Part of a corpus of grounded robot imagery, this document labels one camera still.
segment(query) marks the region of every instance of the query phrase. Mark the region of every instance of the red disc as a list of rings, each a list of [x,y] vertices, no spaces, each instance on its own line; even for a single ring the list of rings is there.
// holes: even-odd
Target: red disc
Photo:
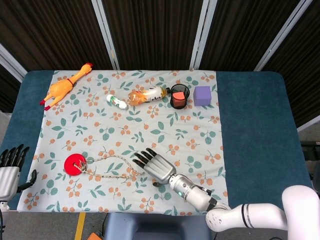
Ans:
[[[64,162],[64,170],[67,174],[71,176],[76,176],[81,174],[81,171],[75,167],[77,165],[79,168],[82,167],[81,163],[86,163],[86,159],[79,153],[71,154],[68,156]]]

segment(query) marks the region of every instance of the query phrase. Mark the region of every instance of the purple foam block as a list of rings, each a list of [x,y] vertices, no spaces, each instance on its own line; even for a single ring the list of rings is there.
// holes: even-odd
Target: purple foam block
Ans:
[[[196,86],[193,92],[195,106],[208,106],[211,102],[211,90],[209,86]]]

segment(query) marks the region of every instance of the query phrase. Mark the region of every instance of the floral tablecloth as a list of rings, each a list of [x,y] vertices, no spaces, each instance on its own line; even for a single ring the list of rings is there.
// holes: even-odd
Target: floral tablecloth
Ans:
[[[51,83],[76,72],[55,71]],[[125,100],[133,90],[171,87],[176,83],[190,89],[185,109],[172,108],[170,96],[128,110],[106,101],[107,94]],[[194,106],[195,86],[210,86],[209,106]],[[172,162],[178,173],[212,190],[214,198],[228,204],[214,71],[94,70],[81,78],[62,101],[44,112],[30,168],[30,173],[37,170],[38,177],[31,188],[23,191],[17,209],[20,212],[201,214],[168,185],[154,187],[151,176],[136,175],[119,158],[93,161],[120,155],[137,172],[143,173],[132,160],[134,153],[145,148],[152,148]],[[69,176],[64,171],[64,162],[74,153],[86,158],[89,172],[134,176],[120,179],[85,173]]]

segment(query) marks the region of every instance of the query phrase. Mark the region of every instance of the yellow rubber chicken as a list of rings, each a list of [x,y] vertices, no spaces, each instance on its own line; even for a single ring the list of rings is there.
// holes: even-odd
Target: yellow rubber chicken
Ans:
[[[74,87],[75,82],[81,78],[83,75],[87,75],[92,71],[92,63],[86,63],[82,66],[80,71],[73,75],[70,78],[58,81],[52,84],[49,88],[49,94],[40,102],[40,105],[44,105],[47,100],[50,98],[54,98],[54,100],[50,103],[50,105],[44,108],[45,111],[48,111],[52,106],[61,101],[67,93],[69,93]]]

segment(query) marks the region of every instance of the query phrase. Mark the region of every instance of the string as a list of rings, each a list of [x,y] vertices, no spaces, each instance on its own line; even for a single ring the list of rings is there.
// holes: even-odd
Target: string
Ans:
[[[129,175],[125,175],[125,176],[122,176],[122,175],[121,176],[101,175],[101,174],[96,174],[96,173],[87,171],[87,164],[85,162],[81,162],[81,167],[76,165],[75,163],[73,165],[74,165],[74,167],[76,167],[79,171],[81,171],[84,174],[89,174],[89,175],[92,175],[92,176],[95,176],[95,177],[101,177],[101,178],[106,178],[106,179],[130,179],[130,178],[133,178],[134,176],[139,176],[139,175],[144,175],[145,174],[144,172],[137,172],[125,158],[123,158],[122,156],[118,156],[118,155],[110,155],[110,156],[102,157],[102,158],[99,158],[99,159],[96,159],[96,160],[92,160],[91,162],[98,162],[98,161],[101,161],[101,160],[104,160],[104,159],[108,159],[108,158],[119,158],[119,159],[122,159],[129,166],[129,168],[131,169],[130,174]]]

